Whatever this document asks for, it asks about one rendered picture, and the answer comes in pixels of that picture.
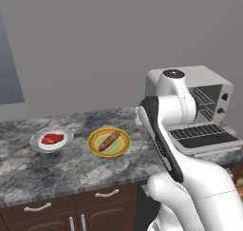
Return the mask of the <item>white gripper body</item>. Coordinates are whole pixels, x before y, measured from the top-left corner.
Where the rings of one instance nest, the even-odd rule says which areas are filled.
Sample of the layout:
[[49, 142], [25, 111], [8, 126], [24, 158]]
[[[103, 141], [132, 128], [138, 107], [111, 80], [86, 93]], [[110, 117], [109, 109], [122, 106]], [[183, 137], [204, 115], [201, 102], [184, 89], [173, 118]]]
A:
[[136, 106], [135, 113], [136, 113], [135, 124], [136, 125], [142, 125], [142, 122], [140, 120], [140, 106]]

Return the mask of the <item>brown baguette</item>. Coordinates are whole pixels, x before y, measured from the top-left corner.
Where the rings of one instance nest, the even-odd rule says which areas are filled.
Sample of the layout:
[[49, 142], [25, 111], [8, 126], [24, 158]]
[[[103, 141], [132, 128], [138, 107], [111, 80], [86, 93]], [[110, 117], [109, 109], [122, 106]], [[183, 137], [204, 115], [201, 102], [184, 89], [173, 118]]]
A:
[[99, 146], [98, 151], [102, 152], [105, 151], [109, 146], [111, 146], [119, 137], [120, 132], [114, 131], [107, 139], [105, 139], [102, 144]]

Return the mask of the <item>toaster oven door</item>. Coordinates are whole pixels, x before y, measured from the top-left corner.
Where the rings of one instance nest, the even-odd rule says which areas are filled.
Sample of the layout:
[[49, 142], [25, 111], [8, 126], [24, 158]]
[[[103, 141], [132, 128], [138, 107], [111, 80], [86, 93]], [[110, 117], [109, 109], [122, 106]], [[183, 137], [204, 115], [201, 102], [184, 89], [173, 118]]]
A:
[[176, 125], [167, 127], [175, 147], [185, 155], [212, 153], [243, 145], [227, 126], [217, 123]]

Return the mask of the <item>white toaster oven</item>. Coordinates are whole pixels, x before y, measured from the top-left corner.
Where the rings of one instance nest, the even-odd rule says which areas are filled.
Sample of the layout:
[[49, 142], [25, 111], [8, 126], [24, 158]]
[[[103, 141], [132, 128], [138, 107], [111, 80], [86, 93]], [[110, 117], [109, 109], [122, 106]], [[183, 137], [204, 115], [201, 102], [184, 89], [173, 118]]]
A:
[[[200, 106], [192, 96], [191, 87], [201, 88], [214, 102], [214, 105]], [[226, 114], [234, 86], [232, 83], [205, 66], [157, 68], [147, 72], [144, 100], [141, 105], [149, 110], [152, 119], [158, 118], [159, 99], [165, 125], [191, 125], [204, 123], [219, 123]], [[222, 100], [222, 95], [228, 93], [228, 100]], [[218, 114], [219, 108], [225, 113]], [[214, 118], [210, 122], [196, 121], [201, 109], [210, 109]]]

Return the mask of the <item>red steak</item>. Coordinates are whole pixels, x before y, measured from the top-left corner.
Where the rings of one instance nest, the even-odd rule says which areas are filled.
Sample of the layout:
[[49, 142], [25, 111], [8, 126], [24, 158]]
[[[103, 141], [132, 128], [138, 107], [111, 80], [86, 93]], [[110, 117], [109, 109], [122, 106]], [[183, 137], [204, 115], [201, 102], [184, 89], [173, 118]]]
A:
[[63, 134], [49, 133], [42, 138], [43, 144], [57, 144], [64, 139]]

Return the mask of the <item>dark brown cupboard door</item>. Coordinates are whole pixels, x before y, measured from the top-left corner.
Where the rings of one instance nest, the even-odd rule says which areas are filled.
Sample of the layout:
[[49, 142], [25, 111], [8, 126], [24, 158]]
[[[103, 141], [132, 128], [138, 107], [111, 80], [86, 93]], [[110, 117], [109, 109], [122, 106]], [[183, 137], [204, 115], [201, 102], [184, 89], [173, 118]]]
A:
[[8, 224], [9, 231], [71, 231], [69, 217], [73, 218], [75, 231], [80, 231], [76, 213], [70, 212], [38, 220]]
[[136, 199], [113, 202], [77, 211], [80, 231], [81, 215], [85, 216], [86, 231], [135, 231]]

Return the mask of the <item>yellow plate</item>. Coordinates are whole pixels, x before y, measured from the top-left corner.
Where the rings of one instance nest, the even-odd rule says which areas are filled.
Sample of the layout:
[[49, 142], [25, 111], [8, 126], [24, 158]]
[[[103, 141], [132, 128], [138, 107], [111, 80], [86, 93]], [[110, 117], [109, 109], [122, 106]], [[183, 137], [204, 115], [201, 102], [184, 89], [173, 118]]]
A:
[[[99, 151], [99, 146], [115, 131], [119, 131], [120, 135], [104, 151]], [[92, 153], [104, 158], [118, 157], [125, 153], [131, 145], [130, 136], [123, 130], [115, 127], [104, 127], [93, 131], [87, 139], [87, 146]]]

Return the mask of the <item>dark brown drawer front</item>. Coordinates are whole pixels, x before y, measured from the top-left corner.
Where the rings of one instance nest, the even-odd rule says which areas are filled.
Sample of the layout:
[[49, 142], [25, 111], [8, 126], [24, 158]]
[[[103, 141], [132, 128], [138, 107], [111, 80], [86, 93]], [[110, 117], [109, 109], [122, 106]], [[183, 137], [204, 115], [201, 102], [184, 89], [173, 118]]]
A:
[[[29, 207], [40, 207], [51, 202], [52, 206], [40, 211], [40, 212], [25, 212], [24, 208]], [[63, 214], [65, 212], [74, 211], [73, 196], [58, 197], [55, 199], [49, 199], [38, 202], [25, 203], [21, 205], [15, 205], [0, 209], [0, 214], [6, 224], [13, 224], [21, 221], [29, 221], [34, 219], [40, 219], [48, 216]]]
[[[115, 194], [109, 198], [96, 198], [95, 194], [100, 193], [110, 193], [115, 189], [119, 189], [120, 193]], [[104, 204], [109, 204], [113, 202], [121, 202], [125, 200], [134, 199], [137, 197], [138, 184], [137, 183], [126, 183], [122, 185], [109, 186], [102, 189], [92, 190], [84, 193], [79, 193], [74, 195], [74, 202], [77, 210], [90, 208], [93, 206], [99, 206]]]

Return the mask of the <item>clear glass plate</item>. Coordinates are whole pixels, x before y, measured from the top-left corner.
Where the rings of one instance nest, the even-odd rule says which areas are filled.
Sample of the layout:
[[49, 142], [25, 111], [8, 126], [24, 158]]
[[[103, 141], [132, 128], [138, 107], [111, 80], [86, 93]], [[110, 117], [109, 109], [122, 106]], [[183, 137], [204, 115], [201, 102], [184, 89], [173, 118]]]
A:
[[[47, 134], [63, 134], [64, 138], [56, 144], [43, 144], [42, 139]], [[31, 136], [30, 146], [37, 152], [51, 154], [69, 146], [74, 139], [74, 133], [66, 126], [53, 125], [37, 131]]]

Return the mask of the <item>dark brown cupboard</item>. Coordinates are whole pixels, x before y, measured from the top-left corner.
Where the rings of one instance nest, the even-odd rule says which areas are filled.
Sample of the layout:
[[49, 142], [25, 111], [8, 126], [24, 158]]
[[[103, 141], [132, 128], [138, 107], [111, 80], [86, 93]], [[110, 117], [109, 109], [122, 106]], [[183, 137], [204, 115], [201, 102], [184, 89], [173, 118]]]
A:
[[243, 201], [243, 162], [233, 163], [230, 170], [233, 174], [234, 185]]

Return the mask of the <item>blue-grey window pane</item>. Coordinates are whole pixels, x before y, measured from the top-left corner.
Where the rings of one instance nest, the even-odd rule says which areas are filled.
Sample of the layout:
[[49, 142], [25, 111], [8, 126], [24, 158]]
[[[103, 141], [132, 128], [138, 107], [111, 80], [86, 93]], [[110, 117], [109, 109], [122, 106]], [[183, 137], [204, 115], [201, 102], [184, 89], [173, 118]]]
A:
[[0, 14], [0, 105], [18, 104], [24, 101], [8, 36]]

